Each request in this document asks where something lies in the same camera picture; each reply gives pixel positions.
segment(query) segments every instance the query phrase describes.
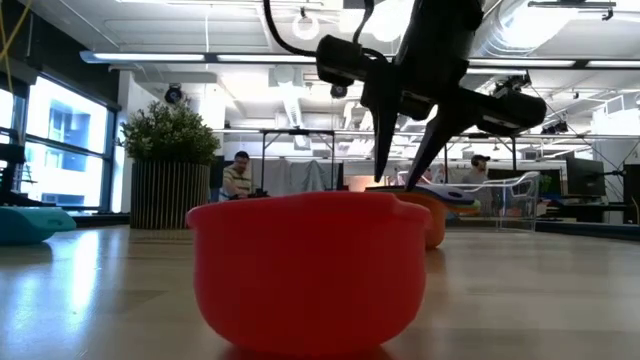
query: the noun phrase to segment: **person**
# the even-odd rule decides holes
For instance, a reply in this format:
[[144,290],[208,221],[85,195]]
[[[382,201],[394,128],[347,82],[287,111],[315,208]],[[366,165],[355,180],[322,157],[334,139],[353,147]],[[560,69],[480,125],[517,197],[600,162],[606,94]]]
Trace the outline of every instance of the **person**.
[[233,164],[224,168],[222,172],[222,189],[218,201],[227,201],[238,197],[246,199],[251,193],[251,179],[247,173],[249,154],[238,151],[233,158]]
[[471,158],[471,170],[462,178],[463,184],[482,184],[489,180],[487,177],[487,161],[489,156],[473,155]]
[[[463,184],[482,184],[489,180],[487,176],[487,161],[491,160],[489,156],[473,155],[471,158],[471,170],[462,178]],[[491,216],[493,195],[491,189],[479,189],[475,191],[476,200],[480,201],[480,214]]]

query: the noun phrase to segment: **black cable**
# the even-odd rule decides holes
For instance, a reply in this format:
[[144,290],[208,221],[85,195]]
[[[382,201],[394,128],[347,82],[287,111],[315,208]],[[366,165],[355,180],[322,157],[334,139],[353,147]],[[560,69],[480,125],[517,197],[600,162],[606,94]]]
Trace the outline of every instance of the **black cable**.
[[281,48],[295,55],[316,57],[315,51],[298,49],[295,46],[291,46],[287,44],[287,42],[284,41],[282,37],[280,37],[280,33],[278,33],[276,24],[273,21],[273,14],[271,13],[271,0],[263,0],[262,4],[264,5],[264,17],[265,17],[265,20],[267,21],[267,26],[269,27],[271,36],[273,36],[273,39],[276,41],[276,43],[278,43],[278,45],[280,45]]
[[360,38],[360,34],[362,33],[364,26],[367,24],[367,21],[369,21],[369,18],[371,17],[371,15],[373,15],[373,9],[375,8],[375,5],[376,4],[374,0],[364,0],[364,16],[362,17],[362,21],[360,22],[360,25],[356,29],[356,32],[353,33],[354,44],[358,43],[358,39]]

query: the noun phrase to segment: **blue object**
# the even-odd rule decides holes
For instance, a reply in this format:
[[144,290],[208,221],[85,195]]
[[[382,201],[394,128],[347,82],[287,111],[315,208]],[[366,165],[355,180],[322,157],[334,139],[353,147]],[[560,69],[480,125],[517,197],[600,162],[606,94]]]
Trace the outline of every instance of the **blue object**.
[[0,206],[0,245],[38,244],[75,228],[76,222],[60,208]]

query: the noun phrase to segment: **window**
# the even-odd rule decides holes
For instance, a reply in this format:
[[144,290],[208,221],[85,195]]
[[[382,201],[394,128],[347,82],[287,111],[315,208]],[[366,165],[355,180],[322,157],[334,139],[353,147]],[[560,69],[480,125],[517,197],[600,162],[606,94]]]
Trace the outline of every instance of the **window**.
[[[10,141],[11,139],[9,139],[7,135],[0,134],[0,144],[8,144]],[[7,167],[7,162],[0,160],[0,171],[2,171],[2,169],[4,169],[5,167]]]
[[103,153],[107,109],[44,78],[31,86],[27,134]]
[[20,190],[59,206],[99,206],[103,160],[27,141]]
[[11,128],[13,124],[13,95],[0,90],[0,127]]

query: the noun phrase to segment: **potted plant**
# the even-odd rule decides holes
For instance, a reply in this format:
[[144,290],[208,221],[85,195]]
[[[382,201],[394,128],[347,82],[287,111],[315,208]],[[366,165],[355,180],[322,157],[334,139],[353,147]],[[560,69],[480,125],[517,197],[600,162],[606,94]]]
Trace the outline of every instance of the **potted plant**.
[[185,101],[158,101],[122,124],[124,146],[134,160],[131,227],[186,228],[186,213],[207,203],[209,168],[220,140]]

